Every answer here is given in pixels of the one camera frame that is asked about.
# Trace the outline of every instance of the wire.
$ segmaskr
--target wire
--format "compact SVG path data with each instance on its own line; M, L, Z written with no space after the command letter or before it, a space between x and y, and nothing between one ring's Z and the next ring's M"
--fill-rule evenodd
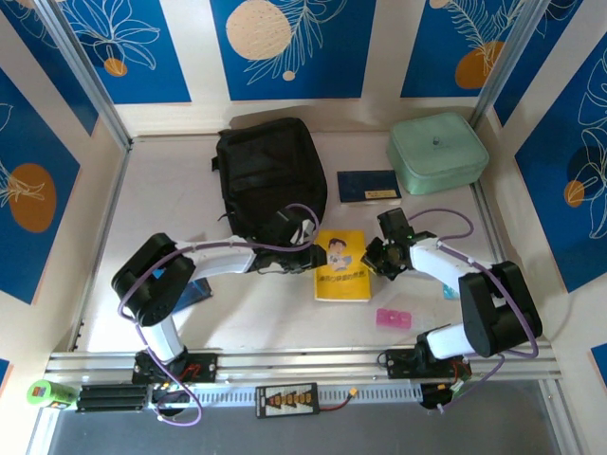
M321 408L321 411L322 412L328 412L330 410L340 410L345 405L347 405L348 403L350 403L351 399L352 399L352 395L348 395L348 397L342 403L338 404L337 406L333 406L333 407L330 407L330 408Z
M147 351L148 355L152 358L154 363L156 363L157 366L162 370L162 372L165 373L167 375L167 377L170 377L173 380L173 382L175 382L177 384L177 386L181 387L183 389L183 391L185 393L187 393L196 404L198 413L197 413L196 417L190 422L176 422L174 420L169 420L160 413L159 407L158 407L158 405L156 405L155 413L158 416L158 419L160 419L162 422L165 422L174 427L193 427L194 425L198 424L198 422L200 422L200 420L202 419L202 412L203 412L202 404L200 403L200 400L198 399L198 397L190 390L190 388L187 387L173 373L171 373L169 371L169 369L158 358L156 353L152 349L150 349L148 342L145 339L145 336L143 335L143 332L141 332L141 327L139 326L137 319L134 316L129 316L129 315L125 314L124 306L133 297L133 295L137 292L137 290L145 283L145 281L153 275L153 273L156 270L158 270L163 265L165 265L166 263L168 263L169 261L171 261L172 259L176 258L177 256L179 256L181 254L192 253L192 252L199 251L202 249L218 248L218 247L224 247L224 246L244 247L244 248L251 248L251 249L263 248L263 249L269 249L272 251L280 251L283 253L296 253L298 251L303 251L307 248L310 248L312 245L314 245L314 242L316 241L316 238L319 233L319 227L321 225L321 222L319 221L318 216L316 215L314 210L312 210L308 206L305 206L304 204L289 204L288 206L286 206L286 208L287 209L303 209L303 210L307 211L310 214L312 220L314 220L314 231L312 233L310 240L307 243L305 243L301 246L275 246L275 245L245 243L245 242L213 242L213 243L208 243L208 244L197 244L194 246L187 246L185 248L181 248L176 251L173 251L172 253L170 253L170 254L164 256L163 258L159 259L158 261L156 261L148 270L146 270L135 281L135 283L131 286L131 288L124 294L124 296L120 300L120 304L118 306L119 316L121 318L126 319L129 322L132 322L133 324L135 324L135 330L137 331L139 337L141 338L141 341L143 342L143 345L145 346L145 350Z
M459 378L459 371L457 369L457 364L454 360L451 361L451 366L453 367L453 384L456 384L457 379Z
M330 410L340 410L345 405L347 405L348 403L350 403L350 400L352 398L354 398L357 395L358 392L359 392L358 389L356 389L356 388L353 387L352 389L350 389L350 391L348 392L347 398L345 400L343 400L343 402L339 403L336 406L331 406L331 407L328 407L328 408L321 408L321 411L322 412L328 412Z
M465 391L464 394L462 394L459 397L455 398L454 400L450 401L445 406L438 405L438 408L440 409L441 414L443 414L447 409L449 409L451 406L453 406L453 404L461 401L462 398L470 395L473 391L477 390L481 384L488 381L494 374L496 374L498 372L498 370L500 368L502 368L502 365L504 365L504 362L506 362L506 358L504 357L503 354L497 354L497 356L500 357L500 361L498 362L498 364L495 367L493 367L493 370L491 370L489 373L487 373L483 377L481 377L478 380L478 382L476 382L472 387L470 387L467 391Z
M504 287L504 285L498 280L498 278L490 270L488 270L483 265L477 263L474 259L470 258L469 256L466 256L465 254L460 253L459 251L455 251L454 249L451 249L448 246L442 245L442 242L444 242L446 240L463 239L463 238L470 236L472 234L472 232L474 232L474 224L471 222L471 220L468 218L468 216L466 216L464 213L461 213L461 212L459 212L457 210L453 210L453 209L443 209L443 208L422 210L419 213L416 213L415 215L410 217L409 221L414 220L418 216L421 216L426 213L431 213L431 212L452 213L452 214L459 216L464 221L466 221L466 223L468 223L468 226L469 226L468 232L466 232L464 234L454 234L454 235L446 235L446 236L440 237L438 239L438 242L439 242L438 249L451 255L452 257L454 257L456 259L459 259L460 261L470 264L472 267L476 268L480 272L487 275L488 278L491 280L491 282L493 282L493 284L498 288L500 293L506 299L506 303L508 304L508 306L510 307L510 309L516 316L516 318L519 321L519 323L521 324L521 326L523 327L524 334L527 336L529 343L531 344L531 353L522 353L520 351L515 351L515 350L506 350L506 352L509 354L517 355L519 357L524 357L524 358L537 357L539 354L539 348L538 348L538 343L533 335L533 331L531 330L531 327L529 327L529 324L527 323L526 319L524 318L524 315L521 312L520 308L518 307L518 305L516 304L516 302L510 295L510 293L507 291L507 289ZM504 365L506 358L502 354L497 354L497 356L500 357L500 361L493 368L493 370L491 370L489 373L487 373L485 376L483 376L476 384L474 384L474 386L472 386L463 395L459 396L454 401L451 401L450 403L448 403L447 405L445 405L443 407L439 406L441 413L445 412L445 410L450 408L454 403L458 402L465 396L469 395L471 391L476 390L476 388L478 386L480 386L482 383L489 380L494 374L496 374L500 370L500 368L502 368L502 365ZM469 374L471 374L471 369L469 367L468 367L468 372L469 372Z
M468 232L465 232L463 234L444 235L443 237L440 237L438 239L440 242L445 242L446 240L465 239L466 237L469 237L470 235L472 235L472 233L474 232L474 224L472 223L472 220L470 220L468 218L468 216L466 216L461 211L457 211L457 210L453 210L453 209L445 209L445 208L437 207L436 209L422 210L422 211L416 213L415 215L410 216L409 221L411 222L418 216L425 215L426 213L435 213L435 212L451 213L453 215L457 215L468 224Z
M159 259L158 261L156 261L156 263L154 265L152 265L146 272L144 272L135 281L135 283L126 292L126 294L124 294L124 296L122 297L122 300L120 301L120 304L118 307L119 316L135 323L137 321L135 318L130 317L124 313L124 306L126 305L126 302L129 301L131 299L131 297L133 297L133 294L135 294L135 292L141 287L141 285L144 284L145 281L148 278L150 278L150 276L157 269L161 268L163 265L168 263L170 260L176 258L177 256L179 256L181 254L193 253L196 251L200 251L202 249L219 248L219 247L223 247L223 246L242 247L242 248L250 248L250 249L263 248L263 249L269 249L271 251L279 251L279 252L283 252L283 253L296 253L298 251L304 251L305 249L310 248L312 245L314 245L316 237L318 236L319 226L321 225L318 216L316 216L316 213L314 212L314 210L312 210L308 206L305 206L304 204L289 204L288 206L286 206L286 208L287 209L304 209L310 214L310 216L314 220L314 232L312 234L312 238L307 243L305 243L301 246L275 246L275 245L266 245L266 244L256 244L253 242L251 242L251 243L249 243L249 242L212 242L212 243L208 243L208 244L196 244L194 246L186 246L185 248L178 249L178 250L173 251L172 253L164 256L163 258Z
M519 351L512 351L512 350L507 350L506 352L510 353L510 354L518 355L518 356L524 357L524 358L537 357L540 350L538 348L538 342L536 341L535 337L533 336L533 331L531 330L531 327L529 327L529 324L527 323L526 319L524 318L524 315L521 312L520 308L518 307L518 305L516 304L516 302L510 295L510 293L507 291L507 289L504 287L504 285L498 280L498 278L486 267L477 263L475 260L466 256L465 254L460 253L459 251L455 251L454 249L451 249L448 246L444 246L444 245L439 246L438 249L440 249L441 251L444 251L445 253L451 255L452 257L454 257L456 259L459 259L460 261L469 263L474 268L476 268L477 270L479 270L482 273L484 273L485 275L487 275L489 277L489 279L491 280L491 282L493 282L493 284L495 284L495 287L498 288L500 293L506 299L506 303L512 310L512 313L514 313L514 315L516 316L516 319L519 321L519 323L523 327L524 334L527 336L529 343L531 344L531 353L521 353Z

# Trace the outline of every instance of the white table surface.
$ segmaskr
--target white table surface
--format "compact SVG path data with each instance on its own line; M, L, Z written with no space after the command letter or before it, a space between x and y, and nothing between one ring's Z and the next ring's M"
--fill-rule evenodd
M363 229L366 241L381 235L377 215L395 206L343 207L337 171L391 169L386 133L317 134L314 142L328 185L322 228ZM216 136L136 143L110 228L94 291L85 311L80 351L133 352L141 349L133 326L117 316L119 299L110 286L114 274L154 233L173 240L202 241L230 236L218 173L211 171ZM425 196L405 191L401 207L409 216L447 207L464 212L475 232L451 245L491 261L487 236L469 187ZM416 230L437 235L464 232L466 224L448 214L428 214ZM369 302L314 300L314 273L224 275L209 279L213 297L179 312L175 322L190 349L228 350L386 346L414 342L420 332L461 321L459 300L445 300L440 282L415 272L394 282L373 277ZM414 328L376 327L378 308L408 311Z

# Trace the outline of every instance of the blue panel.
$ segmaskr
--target blue panel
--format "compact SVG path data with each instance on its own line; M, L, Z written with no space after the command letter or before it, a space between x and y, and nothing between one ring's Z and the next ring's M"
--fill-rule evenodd
M516 63L499 98L495 112L503 125L512 115L527 87L540 71L582 0L552 0L521 59Z
M597 362L598 370L603 378L605 386L607 386L607 344L601 344L596 348L592 348L592 355Z
M158 0L60 6L114 103L191 100Z
M0 71L0 290L31 303L80 165Z
M4 358L0 358L0 390L2 389L2 383L4 382L4 376L9 370L9 361Z
M569 291L607 271L607 35L516 154Z
M376 0L211 0L230 98L360 98Z
M99 114L72 73L55 42L36 12L24 6L29 2L0 0L0 9L46 72L86 132L91 135Z
M478 95L523 4L521 0L428 0L401 97Z

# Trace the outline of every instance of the yellow book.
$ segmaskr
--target yellow book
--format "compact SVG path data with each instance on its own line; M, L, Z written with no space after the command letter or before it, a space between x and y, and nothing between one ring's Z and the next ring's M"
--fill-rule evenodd
M366 244L361 230L322 230L316 243L326 251L327 265L314 270L316 300L368 301L369 269L360 259Z

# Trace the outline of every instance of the navy blue booklet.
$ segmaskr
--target navy blue booklet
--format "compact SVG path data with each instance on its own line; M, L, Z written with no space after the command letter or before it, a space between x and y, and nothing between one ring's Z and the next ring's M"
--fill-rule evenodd
M342 204L400 204L400 189L394 171L338 172Z

